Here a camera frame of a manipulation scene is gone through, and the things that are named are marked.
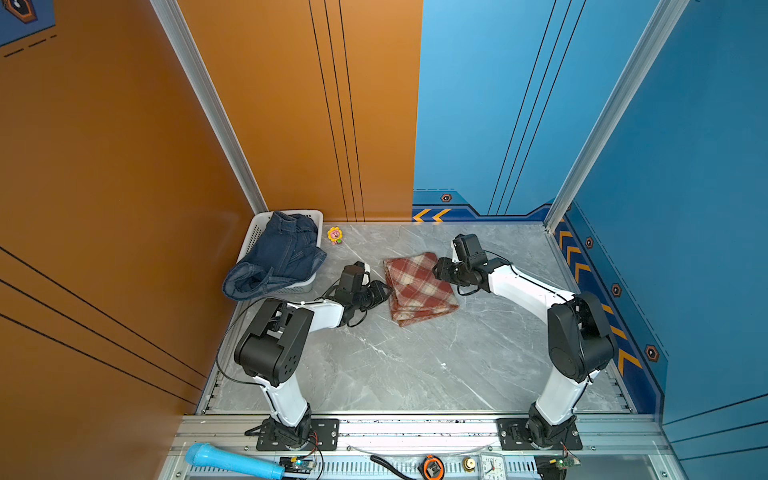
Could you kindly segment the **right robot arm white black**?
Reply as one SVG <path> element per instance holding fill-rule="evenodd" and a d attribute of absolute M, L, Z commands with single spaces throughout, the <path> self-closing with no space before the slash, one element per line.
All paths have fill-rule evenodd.
<path fill-rule="evenodd" d="M 587 385 L 618 353 L 601 301 L 592 293 L 559 289 L 523 273 L 485 250 L 474 234 L 456 236 L 452 248 L 453 256 L 439 258 L 433 268 L 437 279 L 506 298 L 546 324 L 552 370 L 529 409 L 524 431 L 536 448 L 563 446 L 575 431 L 575 407 Z"/>

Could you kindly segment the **small white clock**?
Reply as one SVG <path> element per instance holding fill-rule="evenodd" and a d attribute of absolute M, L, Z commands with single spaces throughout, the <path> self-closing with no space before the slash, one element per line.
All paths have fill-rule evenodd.
<path fill-rule="evenodd" d="M 507 472 L 504 457 L 495 454 L 480 454 L 479 475 L 481 480 L 506 480 Z"/>

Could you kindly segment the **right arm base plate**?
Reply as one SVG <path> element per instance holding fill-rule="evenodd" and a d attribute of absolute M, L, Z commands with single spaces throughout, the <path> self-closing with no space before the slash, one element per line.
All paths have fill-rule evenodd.
<path fill-rule="evenodd" d="M 501 447 L 505 451 L 583 449 L 576 416 L 559 425 L 549 425 L 538 417 L 500 418 L 496 420 L 496 427 Z"/>

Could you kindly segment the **yellow flower pink bear toy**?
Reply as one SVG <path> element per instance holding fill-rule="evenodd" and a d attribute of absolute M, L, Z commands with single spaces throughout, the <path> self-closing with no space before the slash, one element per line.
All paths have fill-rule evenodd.
<path fill-rule="evenodd" d="M 333 244 L 340 245 L 343 243 L 343 231 L 340 227 L 331 227 L 327 232 L 327 237 Z"/>

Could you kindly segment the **blue microphone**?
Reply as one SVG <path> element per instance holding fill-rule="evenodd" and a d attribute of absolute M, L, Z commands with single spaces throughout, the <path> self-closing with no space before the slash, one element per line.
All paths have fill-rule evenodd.
<path fill-rule="evenodd" d="M 285 468 L 265 460 L 221 450 L 209 443 L 192 445 L 185 454 L 186 462 L 194 467 L 211 467 L 262 479 L 282 479 Z"/>

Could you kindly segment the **small round brass object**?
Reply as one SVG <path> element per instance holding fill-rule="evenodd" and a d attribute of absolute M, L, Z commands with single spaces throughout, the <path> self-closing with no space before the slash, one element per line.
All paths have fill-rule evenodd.
<path fill-rule="evenodd" d="M 477 468 L 476 461 L 469 456 L 464 457 L 462 459 L 462 468 L 465 472 L 472 473 Z"/>

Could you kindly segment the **aluminium front rail frame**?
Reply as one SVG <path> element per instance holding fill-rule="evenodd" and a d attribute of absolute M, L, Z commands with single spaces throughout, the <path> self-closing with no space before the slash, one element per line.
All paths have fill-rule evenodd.
<path fill-rule="evenodd" d="M 522 457 L 540 456 L 542 450 L 502 449 L 496 420 L 523 418 L 513 414 L 439 413 L 424 414 L 341 414 L 317 415 L 320 419 L 339 420 L 339 438 L 335 451 L 325 451 L 324 477 L 373 470 L 362 456 L 417 457 L 434 454 L 442 459 L 495 453 Z M 263 460 L 276 459 L 287 451 L 258 451 L 258 437 L 246 430 L 260 425 L 262 415 L 189 415 L 182 419 L 174 437 L 161 475 L 181 478 L 189 465 L 187 450 L 197 443 L 209 443 L 219 449 Z M 565 448 L 548 450 L 556 455 L 569 451 L 582 461 L 604 457 L 644 457 L 656 479 L 683 479 L 686 474 L 668 443 L 661 427 L 650 415 L 588 413 L 576 419 L 583 443 L 580 451 Z"/>

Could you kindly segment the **small green circuit board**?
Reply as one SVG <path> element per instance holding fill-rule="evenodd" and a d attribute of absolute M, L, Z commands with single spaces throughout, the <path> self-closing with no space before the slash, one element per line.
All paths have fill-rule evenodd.
<path fill-rule="evenodd" d="M 315 460 L 311 460 L 307 457 L 287 457 L 283 456 L 279 459 L 279 465 L 285 470 L 286 474 L 298 474 L 309 475 L 313 473 L 318 464 Z"/>

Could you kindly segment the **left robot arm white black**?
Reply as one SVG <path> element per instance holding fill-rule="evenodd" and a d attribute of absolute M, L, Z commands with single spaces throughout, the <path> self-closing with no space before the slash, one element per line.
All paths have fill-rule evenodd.
<path fill-rule="evenodd" d="M 357 326 L 356 314 L 366 316 L 392 293 L 392 287 L 372 279 L 369 266 L 358 261 L 345 266 L 339 279 L 315 300 L 264 300 L 233 352 L 234 362 L 261 389 L 269 407 L 269 417 L 258 428 L 261 439 L 290 449 L 314 439 L 312 409 L 295 377 L 308 337 L 321 330 Z"/>

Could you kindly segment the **red plaid skirt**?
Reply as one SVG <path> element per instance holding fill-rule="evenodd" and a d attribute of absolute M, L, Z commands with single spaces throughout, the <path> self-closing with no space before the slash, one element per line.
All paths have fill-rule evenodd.
<path fill-rule="evenodd" d="M 410 257 L 386 259 L 384 272 L 392 289 L 389 307 L 400 327 L 453 313 L 459 302 L 448 282 L 435 278 L 432 269 L 438 257 L 425 252 Z"/>

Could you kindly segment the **orange black tape measure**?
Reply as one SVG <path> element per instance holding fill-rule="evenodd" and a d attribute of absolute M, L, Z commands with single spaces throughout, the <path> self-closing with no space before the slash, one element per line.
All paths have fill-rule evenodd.
<path fill-rule="evenodd" d="M 440 458 L 427 455 L 419 466 L 419 473 L 424 480 L 443 480 L 446 468 Z"/>

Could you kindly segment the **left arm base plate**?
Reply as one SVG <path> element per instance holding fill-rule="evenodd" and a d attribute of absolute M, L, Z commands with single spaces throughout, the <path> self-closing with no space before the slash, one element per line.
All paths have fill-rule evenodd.
<path fill-rule="evenodd" d="M 312 418 L 297 427 L 286 427 L 267 418 L 260 426 L 256 448 L 258 451 L 299 451 L 318 447 L 321 451 L 335 451 L 339 438 L 338 419 Z"/>

